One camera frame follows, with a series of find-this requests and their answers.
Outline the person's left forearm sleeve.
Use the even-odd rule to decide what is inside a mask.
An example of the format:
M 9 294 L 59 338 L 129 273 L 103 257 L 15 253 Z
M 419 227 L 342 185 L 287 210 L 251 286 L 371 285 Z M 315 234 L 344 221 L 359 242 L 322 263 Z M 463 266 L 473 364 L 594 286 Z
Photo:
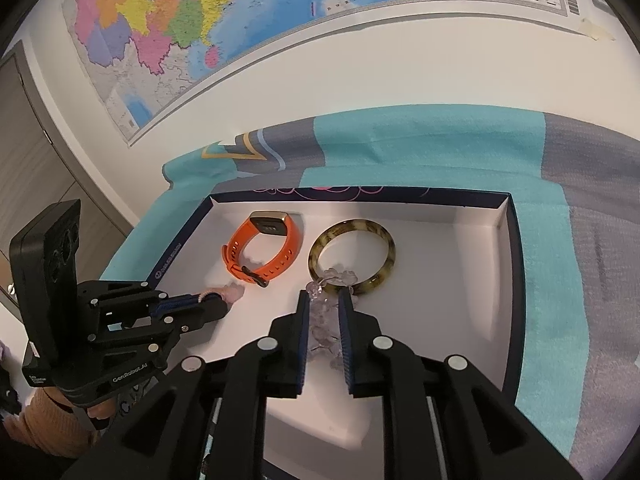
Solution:
M 53 388 L 36 389 L 29 404 L 20 414 L 9 415 L 2 428 L 13 441 L 65 458 L 78 458 L 98 440 L 98 434 L 81 425 Z

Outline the person's left hand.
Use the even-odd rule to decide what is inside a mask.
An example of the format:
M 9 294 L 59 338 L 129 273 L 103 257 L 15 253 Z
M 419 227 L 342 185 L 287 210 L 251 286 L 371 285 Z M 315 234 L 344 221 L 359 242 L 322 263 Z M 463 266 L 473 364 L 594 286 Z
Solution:
M 104 420 L 109 419 L 117 412 L 117 402 L 115 398 L 108 399 L 88 408 L 87 415 L 92 419 Z

